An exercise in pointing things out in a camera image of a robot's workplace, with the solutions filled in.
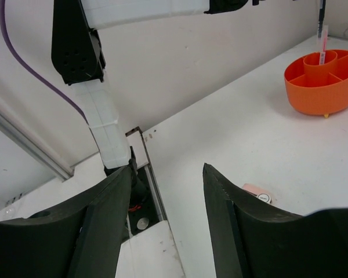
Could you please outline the orange round desk organizer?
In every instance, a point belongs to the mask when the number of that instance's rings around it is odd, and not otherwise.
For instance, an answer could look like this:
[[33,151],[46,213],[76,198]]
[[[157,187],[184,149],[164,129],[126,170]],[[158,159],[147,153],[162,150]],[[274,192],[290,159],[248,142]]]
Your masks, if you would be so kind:
[[290,105],[306,115],[328,117],[348,108],[348,50],[328,50],[325,63],[311,53],[291,63],[284,72]]

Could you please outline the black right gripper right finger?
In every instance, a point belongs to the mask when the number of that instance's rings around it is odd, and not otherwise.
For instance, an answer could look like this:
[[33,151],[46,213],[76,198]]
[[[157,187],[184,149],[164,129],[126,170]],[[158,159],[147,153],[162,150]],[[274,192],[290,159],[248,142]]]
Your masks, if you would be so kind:
[[301,216],[203,167],[217,277],[348,277],[348,208]]

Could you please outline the pink white mini stapler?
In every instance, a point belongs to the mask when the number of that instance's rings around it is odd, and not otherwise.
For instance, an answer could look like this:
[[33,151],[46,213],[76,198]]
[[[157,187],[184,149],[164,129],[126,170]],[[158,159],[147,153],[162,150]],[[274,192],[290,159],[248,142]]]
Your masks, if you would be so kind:
[[267,191],[266,189],[260,188],[254,184],[244,184],[242,186],[242,189],[265,203],[268,203],[268,204],[275,203],[275,198],[273,194]]

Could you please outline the aluminium rail right side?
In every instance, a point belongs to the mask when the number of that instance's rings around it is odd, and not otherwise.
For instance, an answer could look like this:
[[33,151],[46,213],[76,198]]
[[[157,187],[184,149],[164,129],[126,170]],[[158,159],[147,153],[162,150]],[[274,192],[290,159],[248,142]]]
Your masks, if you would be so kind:
[[1,102],[0,131],[59,179],[65,181],[74,175],[71,166],[58,159],[51,149],[34,138],[18,120],[13,118],[13,115],[5,111]]

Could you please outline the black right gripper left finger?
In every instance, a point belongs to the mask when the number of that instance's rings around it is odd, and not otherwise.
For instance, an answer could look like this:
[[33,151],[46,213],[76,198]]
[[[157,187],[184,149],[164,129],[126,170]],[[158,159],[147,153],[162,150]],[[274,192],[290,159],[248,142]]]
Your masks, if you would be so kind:
[[0,222],[0,277],[114,277],[132,173],[123,167],[29,218]]

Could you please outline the black pen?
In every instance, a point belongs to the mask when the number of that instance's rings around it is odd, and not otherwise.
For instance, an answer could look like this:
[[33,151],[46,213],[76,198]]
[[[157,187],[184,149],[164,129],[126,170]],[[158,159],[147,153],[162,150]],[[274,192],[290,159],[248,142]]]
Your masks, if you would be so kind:
[[324,28],[324,17],[325,17],[326,0],[320,0],[318,6],[318,28],[317,28],[317,39],[320,40],[322,37],[322,31]]

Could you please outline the pink white pen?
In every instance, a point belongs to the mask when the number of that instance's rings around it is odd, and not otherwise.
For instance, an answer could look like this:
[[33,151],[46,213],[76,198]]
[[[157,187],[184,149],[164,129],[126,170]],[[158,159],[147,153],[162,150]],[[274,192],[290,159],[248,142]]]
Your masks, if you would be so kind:
[[319,65],[323,65],[325,63],[327,40],[328,40],[328,26],[324,25],[322,29],[318,32],[318,48],[320,53]]

